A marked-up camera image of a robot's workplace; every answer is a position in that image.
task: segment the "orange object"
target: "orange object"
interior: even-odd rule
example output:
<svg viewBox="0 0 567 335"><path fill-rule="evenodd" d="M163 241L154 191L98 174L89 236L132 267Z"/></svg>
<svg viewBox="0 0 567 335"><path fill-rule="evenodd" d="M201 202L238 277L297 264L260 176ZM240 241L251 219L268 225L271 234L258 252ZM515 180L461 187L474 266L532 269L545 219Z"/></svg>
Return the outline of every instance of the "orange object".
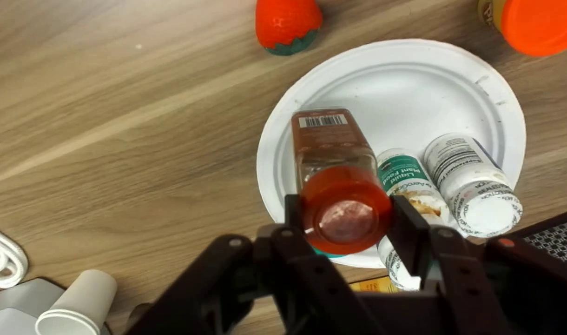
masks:
<svg viewBox="0 0 567 335"><path fill-rule="evenodd" d="M333 165L312 174L303 189L307 241L325 252L357 252L377 243L390 226L392 204L373 172Z"/></svg>
<svg viewBox="0 0 567 335"><path fill-rule="evenodd" d="M481 14L504 38L528 55L567 48L567 0L481 0Z"/></svg>
<svg viewBox="0 0 567 335"><path fill-rule="evenodd" d="M294 53L310 44L323 16L316 0L258 0L258 42L275 53Z"/></svg>

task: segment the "paper cup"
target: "paper cup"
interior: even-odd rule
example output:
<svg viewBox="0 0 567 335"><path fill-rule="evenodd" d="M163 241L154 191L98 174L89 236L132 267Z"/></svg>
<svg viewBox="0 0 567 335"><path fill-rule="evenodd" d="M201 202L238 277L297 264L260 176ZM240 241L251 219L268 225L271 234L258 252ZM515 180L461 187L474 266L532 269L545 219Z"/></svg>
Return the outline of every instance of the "paper cup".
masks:
<svg viewBox="0 0 567 335"><path fill-rule="evenodd" d="M37 318L39 335L98 335L117 290L111 275L82 271L59 299Z"/></svg>

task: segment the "wooden table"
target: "wooden table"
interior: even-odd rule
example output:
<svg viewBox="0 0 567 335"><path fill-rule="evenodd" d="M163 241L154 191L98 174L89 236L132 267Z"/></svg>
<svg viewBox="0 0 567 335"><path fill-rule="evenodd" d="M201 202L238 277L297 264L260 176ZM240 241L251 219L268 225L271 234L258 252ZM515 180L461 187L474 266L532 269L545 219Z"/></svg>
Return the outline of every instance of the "wooden table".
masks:
<svg viewBox="0 0 567 335"><path fill-rule="evenodd" d="M316 46L277 57L255 40L255 0L0 1L0 230L28 251L28 279L113 273L123 333L214 236L269 223L255 154L284 89L396 37L465 46L509 79L528 122L522 225L567 210L567 51L513 51L472 0L320 3ZM264 301L238 333L268 329L281 323Z"/></svg>

